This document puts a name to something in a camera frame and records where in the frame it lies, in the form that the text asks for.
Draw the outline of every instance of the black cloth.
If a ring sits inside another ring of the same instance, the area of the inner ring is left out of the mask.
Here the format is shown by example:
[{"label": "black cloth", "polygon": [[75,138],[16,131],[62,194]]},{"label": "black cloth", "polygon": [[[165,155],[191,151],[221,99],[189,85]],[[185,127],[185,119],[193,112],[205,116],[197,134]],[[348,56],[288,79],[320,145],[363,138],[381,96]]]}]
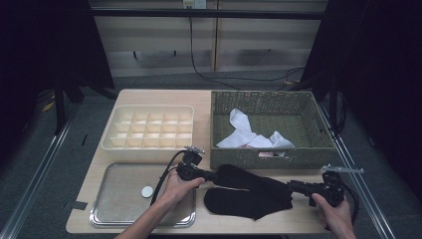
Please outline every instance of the black cloth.
[{"label": "black cloth", "polygon": [[261,177],[231,164],[221,165],[216,185],[208,189],[205,206],[215,214],[258,220],[270,213],[291,209],[292,192],[281,181]]}]

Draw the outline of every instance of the wicker basket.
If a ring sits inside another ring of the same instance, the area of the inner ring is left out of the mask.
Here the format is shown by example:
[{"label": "wicker basket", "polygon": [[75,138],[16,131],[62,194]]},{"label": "wicker basket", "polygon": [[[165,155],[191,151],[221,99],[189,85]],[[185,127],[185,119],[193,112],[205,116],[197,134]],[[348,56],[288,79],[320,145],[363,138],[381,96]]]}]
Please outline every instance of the wicker basket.
[{"label": "wicker basket", "polygon": [[[316,169],[336,153],[312,93],[214,91],[211,104],[212,168],[228,163],[246,169]],[[234,131],[229,122],[232,109],[248,116],[253,132],[270,137],[276,130],[295,148],[217,147]],[[261,152],[277,154],[260,156]]]}]

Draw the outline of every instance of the stainless steel tray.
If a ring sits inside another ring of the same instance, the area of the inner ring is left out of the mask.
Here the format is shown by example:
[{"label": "stainless steel tray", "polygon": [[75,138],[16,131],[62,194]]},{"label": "stainless steel tray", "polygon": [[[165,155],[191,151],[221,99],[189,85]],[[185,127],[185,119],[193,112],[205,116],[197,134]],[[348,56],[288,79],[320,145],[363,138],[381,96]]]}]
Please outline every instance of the stainless steel tray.
[{"label": "stainless steel tray", "polygon": [[[124,228],[131,225],[148,207],[152,197],[141,190],[155,186],[165,169],[163,164],[115,163],[105,171],[90,222],[96,228]],[[160,193],[164,191],[163,183]],[[172,209],[158,227],[189,227],[195,220],[195,190]]]}]

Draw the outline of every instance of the white cloth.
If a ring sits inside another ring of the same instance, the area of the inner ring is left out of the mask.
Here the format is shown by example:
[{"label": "white cloth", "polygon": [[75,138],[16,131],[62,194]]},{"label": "white cloth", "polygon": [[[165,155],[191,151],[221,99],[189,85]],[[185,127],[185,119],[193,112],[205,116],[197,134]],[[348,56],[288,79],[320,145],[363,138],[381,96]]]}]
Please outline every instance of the white cloth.
[{"label": "white cloth", "polygon": [[217,143],[218,147],[295,147],[277,131],[274,131],[270,138],[252,132],[248,116],[237,109],[233,109],[230,112],[230,124],[235,130],[228,137]]}]

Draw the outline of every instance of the white ice cube tray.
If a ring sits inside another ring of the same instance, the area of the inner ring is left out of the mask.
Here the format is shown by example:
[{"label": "white ice cube tray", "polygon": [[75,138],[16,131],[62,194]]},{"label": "white ice cube tray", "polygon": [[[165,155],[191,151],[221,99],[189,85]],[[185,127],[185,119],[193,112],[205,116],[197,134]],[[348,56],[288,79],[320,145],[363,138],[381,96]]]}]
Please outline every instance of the white ice cube tray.
[{"label": "white ice cube tray", "polygon": [[192,144],[191,106],[119,106],[111,113],[102,148],[115,161],[168,162]]}]

